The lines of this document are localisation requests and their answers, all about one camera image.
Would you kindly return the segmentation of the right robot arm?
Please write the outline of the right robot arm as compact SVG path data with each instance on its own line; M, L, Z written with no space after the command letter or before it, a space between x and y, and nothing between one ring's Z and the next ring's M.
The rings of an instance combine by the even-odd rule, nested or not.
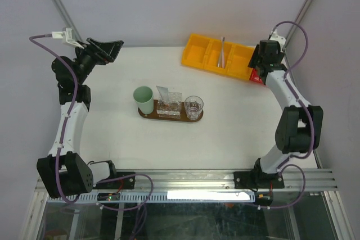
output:
M311 105L295 87L282 63L284 55L278 41L261 40L249 62L282 110L275 145L257 159L250 172L250 179L258 188L267 187L280 177L291 159L307 159L320 143L323 109Z

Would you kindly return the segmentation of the clear acrylic toothbrush holder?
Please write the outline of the clear acrylic toothbrush holder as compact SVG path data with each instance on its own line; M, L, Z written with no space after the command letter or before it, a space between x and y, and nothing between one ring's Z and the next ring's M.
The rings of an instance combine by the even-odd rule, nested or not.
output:
M165 105L160 99L157 100L156 112L160 117L180 119L182 112L182 93L169 92L169 104Z

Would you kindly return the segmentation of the clear plastic cup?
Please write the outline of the clear plastic cup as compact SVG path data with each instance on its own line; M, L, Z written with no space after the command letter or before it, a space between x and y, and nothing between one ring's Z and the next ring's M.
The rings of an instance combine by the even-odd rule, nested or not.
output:
M203 111L204 101L199 96L189 96L184 101L186 115L190 120L197 120Z

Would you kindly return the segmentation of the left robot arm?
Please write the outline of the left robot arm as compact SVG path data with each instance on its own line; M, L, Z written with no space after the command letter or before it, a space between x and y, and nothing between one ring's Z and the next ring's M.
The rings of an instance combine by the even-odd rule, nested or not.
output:
M87 38L75 46L75 59L53 53L51 69L57 80L60 122L52 148L37 161L37 171L51 198L69 202L70 196L92 191L99 182L113 188L118 182L112 161L86 163L80 156L80 141L91 104L91 90L85 80L97 65L113 63L124 42L99 42Z

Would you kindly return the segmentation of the green plastic cup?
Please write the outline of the green plastic cup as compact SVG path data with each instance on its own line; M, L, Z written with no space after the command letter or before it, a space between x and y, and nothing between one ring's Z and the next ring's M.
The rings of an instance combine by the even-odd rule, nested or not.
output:
M140 109L140 111L148 115L154 110L154 94L151 88L141 86L133 92L133 98Z

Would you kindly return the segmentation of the brown oval wooden tray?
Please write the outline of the brown oval wooden tray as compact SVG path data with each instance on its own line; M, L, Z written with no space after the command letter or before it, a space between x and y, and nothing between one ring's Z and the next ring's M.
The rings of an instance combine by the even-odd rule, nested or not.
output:
M159 121L176 121L182 123L196 123L200 121L204 112L200 111L197 119L188 118L188 114L186 112L185 103L182 101L180 104L175 103L176 108L175 111L170 111L170 113L163 113L161 109L165 108L162 101L159 99L154 99L154 110L150 114L144 114L140 108L138 108L138 114L144 118L149 120L159 120Z

